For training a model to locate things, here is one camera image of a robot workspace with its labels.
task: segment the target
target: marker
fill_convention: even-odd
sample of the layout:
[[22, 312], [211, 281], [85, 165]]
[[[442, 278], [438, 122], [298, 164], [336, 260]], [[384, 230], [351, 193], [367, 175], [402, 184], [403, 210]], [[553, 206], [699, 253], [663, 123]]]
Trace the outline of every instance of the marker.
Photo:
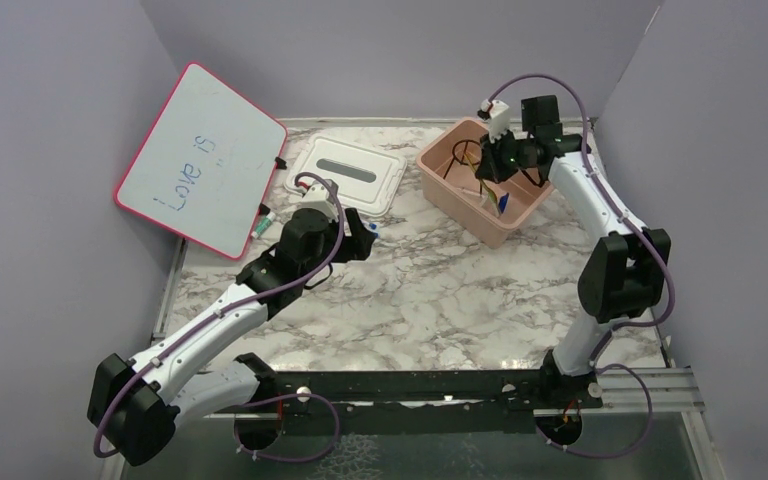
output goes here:
[[269, 228], [270, 225], [272, 225], [272, 222], [275, 221], [275, 212], [269, 212], [266, 214], [265, 217], [261, 218], [259, 222], [257, 222], [257, 226], [254, 227], [254, 230], [252, 231], [252, 238], [260, 238], [261, 235], [263, 235], [263, 232], [266, 231], [267, 228]]

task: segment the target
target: white lid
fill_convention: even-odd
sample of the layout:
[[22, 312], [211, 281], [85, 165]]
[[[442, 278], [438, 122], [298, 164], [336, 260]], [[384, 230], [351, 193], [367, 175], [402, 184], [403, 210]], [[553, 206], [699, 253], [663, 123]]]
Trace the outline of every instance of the white lid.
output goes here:
[[301, 194], [294, 184], [296, 175], [315, 173], [337, 183], [337, 196], [344, 207], [379, 217], [390, 209], [406, 166], [407, 160], [399, 155], [314, 135], [290, 167], [284, 187]]

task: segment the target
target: storage box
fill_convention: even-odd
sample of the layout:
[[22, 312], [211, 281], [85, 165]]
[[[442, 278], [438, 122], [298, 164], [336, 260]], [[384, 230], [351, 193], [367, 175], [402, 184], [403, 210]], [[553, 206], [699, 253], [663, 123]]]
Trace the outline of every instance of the storage box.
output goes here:
[[[487, 129], [484, 125], [472, 118], [464, 118], [419, 152], [416, 164], [421, 171], [422, 193], [425, 198], [479, 240], [491, 248], [497, 248], [511, 232], [520, 228], [531, 212], [549, 196], [552, 186], [547, 183], [538, 188], [522, 174], [516, 174], [500, 184], [485, 182], [499, 198], [505, 193], [510, 193], [505, 212], [497, 217], [482, 206], [478, 195], [466, 193], [472, 191], [477, 194], [479, 190], [478, 180], [468, 165], [455, 162], [443, 179], [452, 161], [452, 146], [463, 139], [477, 142], [485, 133]], [[469, 144], [467, 151], [474, 158], [481, 158], [481, 149], [477, 145]], [[538, 178], [536, 169], [529, 173], [533, 178]]]

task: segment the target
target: whiteboard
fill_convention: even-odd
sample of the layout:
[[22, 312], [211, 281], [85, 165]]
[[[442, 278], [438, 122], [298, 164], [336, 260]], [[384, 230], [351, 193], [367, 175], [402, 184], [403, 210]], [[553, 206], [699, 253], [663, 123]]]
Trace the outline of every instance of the whiteboard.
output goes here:
[[287, 129], [200, 65], [187, 65], [125, 173], [116, 203], [242, 257]]

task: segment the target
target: tabletop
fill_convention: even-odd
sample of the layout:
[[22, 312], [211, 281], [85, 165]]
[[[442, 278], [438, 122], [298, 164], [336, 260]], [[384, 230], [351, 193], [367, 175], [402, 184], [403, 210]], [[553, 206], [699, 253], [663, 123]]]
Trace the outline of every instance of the tabletop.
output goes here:
[[[592, 245], [557, 191], [520, 230], [490, 249], [426, 201], [415, 158], [445, 128], [433, 125], [291, 128], [291, 163], [314, 134], [408, 159], [392, 208], [364, 262], [335, 265], [331, 278], [236, 340], [207, 369], [254, 352], [275, 370], [538, 368], [578, 315], [576, 282]], [[275, 224], [232, 261], [194, 244], [174, 286], [166, 333], [195, 317], [241, 268], [278, 240], [299, 198], [272, 181], [266, 203]], [[651, 316], [639, 319], [651, 320]], [[600, 364], [663, 367], [657, 332], [624, 329]]]

